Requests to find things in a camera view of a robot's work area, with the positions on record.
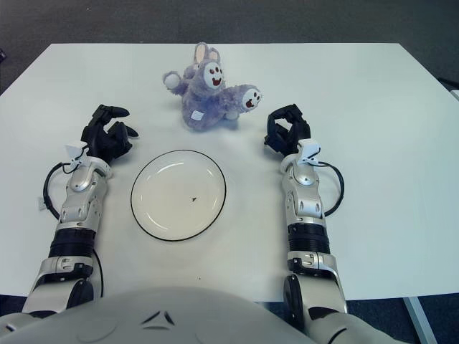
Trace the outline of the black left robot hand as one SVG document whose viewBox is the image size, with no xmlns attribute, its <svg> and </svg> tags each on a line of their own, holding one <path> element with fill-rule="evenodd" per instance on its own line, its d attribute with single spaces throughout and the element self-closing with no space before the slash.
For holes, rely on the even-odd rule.
<svg viewBox="0 0 459 344">
<path fill-rule="evenodd" d="M 81 141 L 88 146 L 87 155 L 102 159 L 107 164 L 125 155 L 133 147 L 129 138 L 137 138 L 138 133 L 120 121 L 115 121 L 107 130 L 104 127 L 112 119 L 129 115 L 123 107 L 99 105 L 81 136 Z"/>
</svg>

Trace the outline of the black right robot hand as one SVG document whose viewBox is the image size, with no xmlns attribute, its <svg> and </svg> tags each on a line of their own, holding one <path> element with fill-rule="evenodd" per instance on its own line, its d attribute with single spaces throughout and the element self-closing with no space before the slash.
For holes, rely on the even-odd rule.
<svg viewBox="0 0 459 344">
<path fill-rule="evenodd" d="M 289 129 L 284 128 L 277 120 L 284 119 L 291 124 Z M 284 157 L 298 153 L 299 140 L 311 138 L 311 129 L 303 113 L 296 104 L 286 105 L 273 111 L 268 116 L 267 135 L 264 145 L 267 145 Z"/>
</svg>

